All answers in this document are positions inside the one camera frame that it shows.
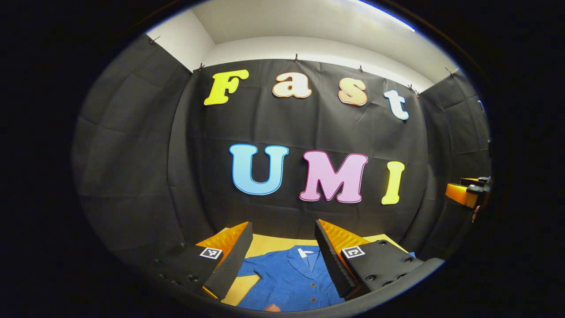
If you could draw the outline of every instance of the black fabric backdrop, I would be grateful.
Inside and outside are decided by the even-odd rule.
[[[225,104],[204,106],[212,76],[246,69]],[[308,98],[278,98],[275,77],[308,76]],[[355,107],[337,97],[340,79],[362,80],[369,101]],[[383,93],[406,102],[396,118]],[[238,190],[229,147],[248,143],[253,178],[268,178],[268,145],[289,148],[280,188],[266,196]],[[109,250],[143,267],[180,243],[194,244],[224,227],[251,221],[254,232],[314,238],[322,218],[356,234],[387,234],[421,259],[446,258],[470,226],[472,211],[445,199],[461,177],[490,175],[486,117],[460,72],[418,98],[391,80],[312,61],[264,59],[205,67],[193,74],[142,36],[104,71],[77,121],[72,160],[85,214]],[[369,157],[356,204],[334,197],[306,202],[305,151],[328,153],[338,169],[350,153]],[[400,201],[382,205],[389,172],[405,164]]]

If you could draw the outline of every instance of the pink letter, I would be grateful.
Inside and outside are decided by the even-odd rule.
[[[308,178],[306,189],[300,194],[304,201],[318,201],[318,182],[324,192],[325,199],[330,201],[343,184],[341,193],[336,197],[338,202],[357,203],[361,201],[361,176],[363,168],[369,161],[364,154],[352,153],[348,155],[340,169],[334,172],[328,154],[323,151],[307,151],[304,159],[308,161]]]

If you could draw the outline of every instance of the yellow letter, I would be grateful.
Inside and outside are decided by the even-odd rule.
[[[381,202],[383,204],[397,204],[400,200],[398,188],[400,188],[400,176],[404,171],[404,164],[398,161],[390,161],[386,167],[390,171],[389,185]]]
[[[273,94],[277,97],[306,98],[312,93],[312,90],[308,88],[308,77],[302,73],[283,73],[277,76],[276,80],[280,82],[273,86]]]
[[[225,89],[227,88],[228,92],[232,94],[236,91],[237,86],[240,83],[240,79],[246,79],[248,77],[249,72],[247,70],[214,74],[212,76],[214,83],[212,84],[212,89],[210,90],[210,96],[208,96],[208,98],[204,100],[204,105],[217,105],[226,103],[228,101],[228,96],[225,95]]]
[[[367,94],[364,92],[367,87],[361,80],[343,78],[340,80],[340,88],[337,95],[341,102],[355,106],[363,106],[367,102]]]

